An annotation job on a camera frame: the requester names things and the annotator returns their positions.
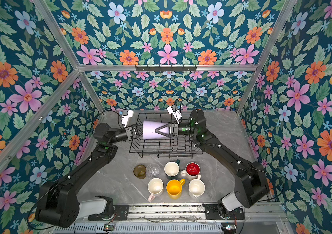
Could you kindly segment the lilac plastic cup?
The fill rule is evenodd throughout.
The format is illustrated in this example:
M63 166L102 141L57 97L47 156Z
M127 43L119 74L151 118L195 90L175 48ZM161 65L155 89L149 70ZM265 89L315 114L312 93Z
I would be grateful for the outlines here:
M144 121L143 122L143 139L158 139L158 138L164 138L164 137L153 137L153 132L163 132L163 133L169 133L169 131L157 131L154 129L154 125L157 122L154 121Z

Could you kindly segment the amber textured glass cup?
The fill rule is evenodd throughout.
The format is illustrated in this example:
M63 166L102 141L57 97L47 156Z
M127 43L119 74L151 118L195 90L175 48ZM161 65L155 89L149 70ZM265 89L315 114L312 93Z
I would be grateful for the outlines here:
M146 175L146 166L143 164L137 165L133 169L133 174L138 178L138 179L144 179Z

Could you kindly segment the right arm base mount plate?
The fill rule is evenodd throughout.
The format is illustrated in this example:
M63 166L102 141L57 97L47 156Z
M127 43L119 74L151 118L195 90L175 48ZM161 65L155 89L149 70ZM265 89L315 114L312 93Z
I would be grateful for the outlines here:
M203 207L205 209L205 216L207 220L244 220L245 219L245 211L243 207L236 208L233 211L221 214L221 208L219 208L218 204L207 204L203 203Z

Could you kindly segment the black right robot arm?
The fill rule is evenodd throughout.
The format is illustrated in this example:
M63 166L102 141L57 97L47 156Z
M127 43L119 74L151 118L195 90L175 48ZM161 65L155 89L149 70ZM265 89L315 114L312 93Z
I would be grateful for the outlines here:
M188 135L194 146L213 156L235 177L234 190L218 200L221 217L230 217L241 207L250 208L270 191L262 165L245 160L234 153L207 128L207 119L202 110L193 110L188 120L181 120L181 113L174 114L176 121L143 124L144 139L172 138Z

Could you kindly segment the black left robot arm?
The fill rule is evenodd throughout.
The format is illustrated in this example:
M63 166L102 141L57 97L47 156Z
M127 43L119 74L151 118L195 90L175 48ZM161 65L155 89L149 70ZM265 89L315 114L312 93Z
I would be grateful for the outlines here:
M39 192L35 219L39 222L67 228L77 219L97 215L114 216L113 200L106 196L78 201L77 194L84 184L101 168L109 164L117 153L117 142L132 140L141 134L141 126L131 125L119 129L100 123L94 130L97 145L79 166L54 182L46 182Z

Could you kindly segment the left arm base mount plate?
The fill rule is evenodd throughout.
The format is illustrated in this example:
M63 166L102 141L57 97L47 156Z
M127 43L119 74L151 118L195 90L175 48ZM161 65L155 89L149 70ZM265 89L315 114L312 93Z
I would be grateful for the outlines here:
M89 215L89 221L124 221L129 215L129 205L113 205L100 214Z

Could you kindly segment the clear glass cup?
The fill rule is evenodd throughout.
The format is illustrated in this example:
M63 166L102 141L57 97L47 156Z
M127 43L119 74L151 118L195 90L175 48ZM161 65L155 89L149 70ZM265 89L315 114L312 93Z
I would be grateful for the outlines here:
M156 163L152 163L152 164L148 165L147 168L146 168L146 175L149 178L158 177L160 172L161 172L161 168Z

